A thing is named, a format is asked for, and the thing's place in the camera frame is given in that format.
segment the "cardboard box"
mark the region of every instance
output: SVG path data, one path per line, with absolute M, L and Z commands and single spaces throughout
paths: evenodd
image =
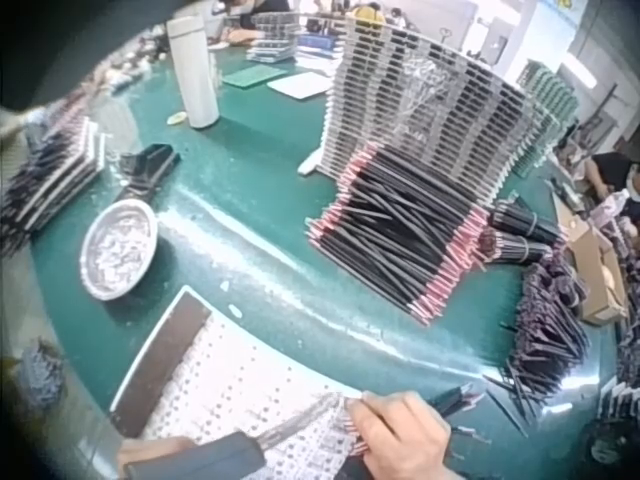
M 606 325 L 625 318 L 626 294 L 613 248 L 602 250 L 596 229 L 593 227 L 569 247 L 576 260 L 578 275 L 589 288 L 589 295 L 582 303 L 582 319 L 594 325 Z M 607 287 L 603 266 L 611 272 L 613 288 Z
M 582 319 L 593 325 L 606 325 L 628 316 L 627 296 L 613 245 L 598 229 L 573 214 L 554 195 L 558 224 L 568 237 L 576 271 L 589 289 L 582 303 Z M 611 272 L 613 288 L 608 288 L 603 266 Z

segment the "green workbench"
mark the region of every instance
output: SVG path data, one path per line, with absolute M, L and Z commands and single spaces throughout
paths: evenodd
M 219 52 L 223 72 L 249 66 L 241 51 Z M 293 64 L 286 68 L 295 70 Z M 297 101 L 266 85 L 222 85 L 220 120 L 196 131 L 166 119 L 182 110 L 168 63 L 122 97 L 143 145 L 169 143 L 182 155 L 152 202 L 160 225 L 157 256 L 126 298 L 100 303 L 83 288 L 78 254 L 92 220 L 116 197 L 110 169 L 66 207 L 33 243 L 47 313 L 58 338 L 99 406 L 109 404 L 147 335 L 180 287 L 191 285 L 216 308 L 291 358 L 337 381 L 379 393 L 417 390 L 429 398 L 502 365 L 520 296 L 521 269 L 474 271 L 456 288 L 444 317 L 424 328 L 314 250 L 305 219 L 318 217 L 335 195 L 320 174 L 296 173 L 319 146 L 325 97 Z M 511 178 L 538 213 L 553 217 L 544 167 L 526 181 Z M 225 281 L 229 289 L 220 288 Z M 493 444 L 465 439 L 455 466 L 504 478 L 566 478 L 583 425 L 593 417 L 599 383 L 611 372 L 611 329 L 589 328 L 592 352 L 525 439 L 489 400 L 459 414 Z

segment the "hand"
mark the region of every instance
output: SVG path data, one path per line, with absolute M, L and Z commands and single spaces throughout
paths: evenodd
M 231 30 L 227 35 L 227 42 L 231 45 L 240 45 L 242 43 L 248 43 L 258 38 L 257 30 L 244 30 L 236 29 Z
M 442 463 L 451 427 L 417 393 L 365 392 L 349 413 L 369 446 L 364 463 L 376 480 L 458 478 Z
M 596 195 L 598 195 L 598 198 L 600 200 L 604 200 L 611 193 L 611 187 L 604 183 L 601 183 L 600 185 L 596 185 L 595 189 L 596 189 Z
M 182 452 L 195 447 L 196 444 L 187 437 L 169 437 L 159 440 L 125 440 L 116 456 L 118 476 L 124 477 L 124 466 L 129 463 L 144 462 L 165 455 Z

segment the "white thermos bottle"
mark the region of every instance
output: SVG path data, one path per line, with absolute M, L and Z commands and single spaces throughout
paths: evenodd
M 204 21 L 200 15 L 175 18 L 167 22 L 167 34 L 189 124 L 208 127 L 220 112 L 211 82 Z

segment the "black shirt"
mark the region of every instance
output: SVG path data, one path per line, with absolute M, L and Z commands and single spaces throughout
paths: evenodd
M 605 184 L 611 185 L 616 192 L 627 188 L 629 171 L 633 167 L 631 160 L 618 152 L 603 153 L 594 155 L 591 158 L 596 162 L 602 181 Z M 630 198 L 621 215 L 629 217 L 635 224 L 640 222 L 640 202 Z
M 240 27 L 246 30 L 255 30 L 256 26 L 251 20 L 251 16 L 256 13 L 274 13 L 274 12 L 290 12 L 289 2 L 287 0 L 264 0 L 260 5 L 254 7 L 251 13 L 240 15 Z

